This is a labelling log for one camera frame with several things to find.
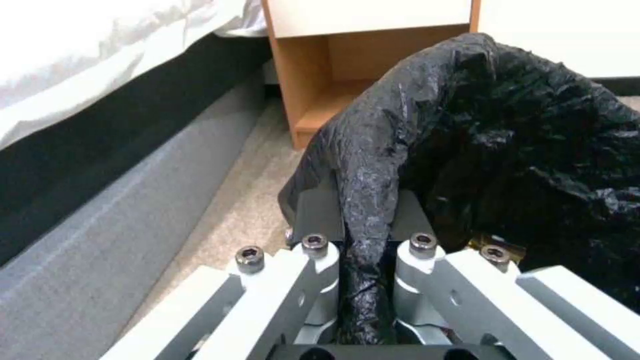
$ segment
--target wooden nightstand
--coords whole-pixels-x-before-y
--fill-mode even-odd
[[[480,0],[262,0],[293,146],[399,60],[477,29]]]

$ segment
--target black plastic bag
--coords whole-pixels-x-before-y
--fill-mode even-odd
[[[315,135],[279,195],[334,170],[351,243],[342,343],[392,343],[381,280],[399,188],[448,251],[472,233],[527,247],[640,311],[640,114],[561,64],[482,34],[398,63]]]

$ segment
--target beige carpet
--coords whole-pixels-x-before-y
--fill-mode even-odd
[[[622,101],[640,111],[640,97]],[[270,254],[283,247],[287,225],[276,196],[300,156],[291,147],[282,104],[272,101],[200,223],[127,328],[199,265],[223,268],[245,245],[261,246]]]

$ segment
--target white mattress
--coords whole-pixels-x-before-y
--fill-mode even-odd
[[[0,149],[211,32],[266,36],[260,0],[0,1]]]

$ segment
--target metal pin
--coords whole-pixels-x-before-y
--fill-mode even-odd
[[[285,229],[285,231],[284,231],[284,239],[285,239],[285,241],[287,243],[291,243],[291,240],[293,240],[293,229],[291,229],[290,227]]]
[[[436,255],[438,239],[427,233],[413,233],[409,239],[409,253],[419,259],[431,259]]]
[[[264,268],[264,251],[259,246],[245,246],[236,252],[236,264],[243,274],[255,274]]]
[[[302,252],[312,259],[326,256],[329,241],[322,234],[309,234],[302,238]]]
[[[501,272],[509,270],[511,256],[503,248],[496,245],[485,245],[480,249],[480,255]]]

